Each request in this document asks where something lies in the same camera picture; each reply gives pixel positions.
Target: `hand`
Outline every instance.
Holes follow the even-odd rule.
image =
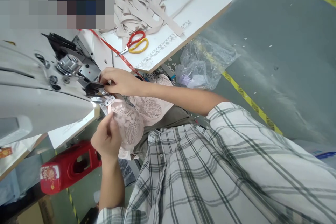
[[[104,85],[111,80],[112,86],[105,86],[108,93],[119,93],[126,96],[144,96],[148,82],[136,78],[133,74],[119,68],[105,68],[100,74],[100,82]]]
[[[121,141],[119,125],[114,120],[113,113],[110,113],[98,125],[91,144],[102,156],[102,160],[113,162],[118,160]]]

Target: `shirt sleeve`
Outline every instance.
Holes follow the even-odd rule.
[[[125,211],[123,207],[104,208],[98,215],[97,224],[124,223]]]
[[[230,102],[207,116],[209,141],[235,174],[292,221],[334,223],[336,171]]]

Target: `sewing machine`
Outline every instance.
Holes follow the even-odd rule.
[[[0,146],[82,120],[115,99],[77,30],[0,33]]]

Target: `fabric pile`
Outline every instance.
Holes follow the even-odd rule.
[[[172,86],[172,82],[164,74],[160,74],[158,79],[152,79],[151,82]],[[119,125],[122,137],[118,157],[131,160],[131,157],[137,158],[133,149],[144,134],[143,128],[160,121],[173,104],[153,97],[130,96],[128,99],[134,107],[124,100],[115,100],[109,105],[108,112],[114,113],[113,117]]]
[[[192,0],[188,0],[172,15],[165,13],[164,0],[115,0],[115,32],[122,38],[123,47],[126,46],[130,35],[137,31],[146,31],[146,34],[156,33],[167,24],[178,36],[183,34],[183,29],[173,21],[173,18],[183,10]]]

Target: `person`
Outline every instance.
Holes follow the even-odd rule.
[[[107,115],[91,139],[102,156],[97,223],[336,223],[336,171],[242,107],[212,92],[143,82],[121,69],[101,76],[102,83],[115,83],[105,87],[109,93],[156,97],[206,116],[208,126],[180,123],[149,132],[124,208],[121,136]]]

